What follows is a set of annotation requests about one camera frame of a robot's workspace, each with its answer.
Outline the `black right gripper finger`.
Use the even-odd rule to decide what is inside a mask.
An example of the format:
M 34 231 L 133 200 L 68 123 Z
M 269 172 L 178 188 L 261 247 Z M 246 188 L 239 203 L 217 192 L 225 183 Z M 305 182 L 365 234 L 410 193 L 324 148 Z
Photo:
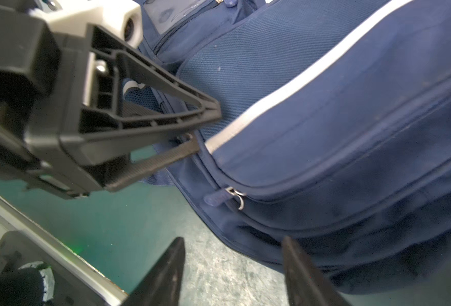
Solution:
M 60 140 L 82 166 L 95 166 L 219 121 L 220 103 L 171 75 L 99 25 L 88 25 L 77 61 Z M 130 79 L 191 110 L 157 111 L 124 99 Z
M 107 163 L 104 189 L 111 193 L 120 191 L 177 161 L 199 152 L 200 148 L 196 137 L 188 133 L 186 138 L 187 141 L 177 147 L 138 162 L 133 162 L 130 155 L 127 155 Z

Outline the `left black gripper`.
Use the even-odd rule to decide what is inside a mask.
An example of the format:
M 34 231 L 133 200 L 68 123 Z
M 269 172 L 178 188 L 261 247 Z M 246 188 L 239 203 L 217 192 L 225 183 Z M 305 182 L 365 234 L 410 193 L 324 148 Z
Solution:
M 60 133 L 77 49 L 84 37 L 55 33 L 29 15 L 34 3 L 0 3 L 0 180 L 20 180 L 72 199 L 104 188 L 104 166 L 82 166 Z

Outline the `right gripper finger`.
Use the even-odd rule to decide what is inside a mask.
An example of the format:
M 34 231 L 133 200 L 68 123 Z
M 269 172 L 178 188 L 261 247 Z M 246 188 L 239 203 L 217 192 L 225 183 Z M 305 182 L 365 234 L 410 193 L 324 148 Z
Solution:
M 299 242 L 292 237 L 284 237 L 282 255 L 290 305 L 350 306 L 350 303 L 313 264 Z
M 185 256 L 185 240 L 177 237 L 122 305 L 178 305 Z

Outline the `navy blue backpack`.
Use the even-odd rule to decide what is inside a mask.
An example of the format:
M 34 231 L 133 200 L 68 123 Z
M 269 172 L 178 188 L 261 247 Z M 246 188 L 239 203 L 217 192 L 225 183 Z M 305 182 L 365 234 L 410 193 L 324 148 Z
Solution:
M 228 247 L 343 293 L 451 258 L 451 1 L 142 1 L 139 50 L 219 100 L 175 185 Z

